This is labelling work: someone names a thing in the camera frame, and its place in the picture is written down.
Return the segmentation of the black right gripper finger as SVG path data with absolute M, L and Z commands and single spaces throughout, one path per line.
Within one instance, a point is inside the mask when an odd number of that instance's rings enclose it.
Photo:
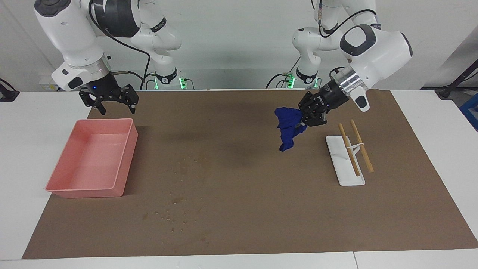
M 82 99 L 82 102 L 85 104 L 87 107 L 93 107 L 94 109 L 97 109 L 101 115 L 106 114 L 106 109 L 102 104 L 102 99 L 100 98 L 95 98 L 92 99 L 90 92 L 86 90 L 80 90 L 79 91 L 79 96 Z
M 135 114 L 136 105 L 139 102 L 139 97 L 132 85 L 125 86 L 125 104 L 132 114 Z

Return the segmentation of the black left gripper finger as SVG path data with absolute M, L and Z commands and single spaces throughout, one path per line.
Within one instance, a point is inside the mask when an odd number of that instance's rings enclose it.
M 325 110 L 324 112 L 312 112 L 312 111 L 302 111 L 302 118 L 301 123 L 303 125 L 313 127 L 313 126 L 321 126 L 327 124 L 326 116 L 328 111 Z
M 320 93 L 306 92 L 298 104 L 298 109 L 305 113 L 314 113 L 322 106 Z

